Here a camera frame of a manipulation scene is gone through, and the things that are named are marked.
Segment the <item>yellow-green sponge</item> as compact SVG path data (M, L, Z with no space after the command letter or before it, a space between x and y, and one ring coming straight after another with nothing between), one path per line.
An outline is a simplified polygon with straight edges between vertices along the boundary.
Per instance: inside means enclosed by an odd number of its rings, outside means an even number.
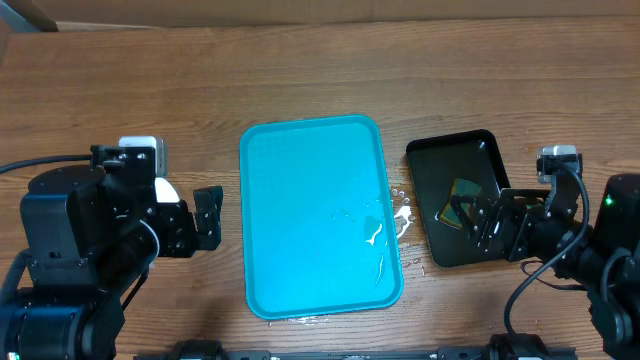
M456 212L454 211L453 206L451 205L451 199L453 196L480 196L482 193L481 187L469 180L462 178L455 178L453 185L451 187L448 202L443 207L438 215L438 219L451 227L456 229L462 228L462 223Z

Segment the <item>white plate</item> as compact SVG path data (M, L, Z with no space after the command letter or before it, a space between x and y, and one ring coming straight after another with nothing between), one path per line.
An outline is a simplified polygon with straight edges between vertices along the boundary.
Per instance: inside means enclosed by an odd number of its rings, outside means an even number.
M180 196L173 185L163 177L156 177L154 181L156 201L159 204L172 204L180 201Z

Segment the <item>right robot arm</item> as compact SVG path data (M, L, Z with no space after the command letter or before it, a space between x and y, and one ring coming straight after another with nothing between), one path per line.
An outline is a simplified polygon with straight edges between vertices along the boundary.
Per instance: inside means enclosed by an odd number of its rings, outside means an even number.
M502 359L529 355L551 358L539 337L519 334L511 322L515 300L548 269L566 280L569 291L583 291L591 322L614 359L639 356L639 177L614 175L605 188L596 223L578 206L589 198L581 176L572 170L551 173L551 188L512 190L496 200L453 195L450 203L475 246L498 243L509 262L541 265L512 293L504 310L506 334L492 338L490 354Z

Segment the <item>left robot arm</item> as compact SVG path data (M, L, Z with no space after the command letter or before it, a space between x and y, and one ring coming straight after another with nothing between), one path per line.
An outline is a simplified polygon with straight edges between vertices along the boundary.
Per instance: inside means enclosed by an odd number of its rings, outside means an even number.
M124 311L159 257L189 258L221 242L219 186L195 211L161 203L142 165L76 165L35 177L20 214L28 247L1 292L4 359L112 359Z

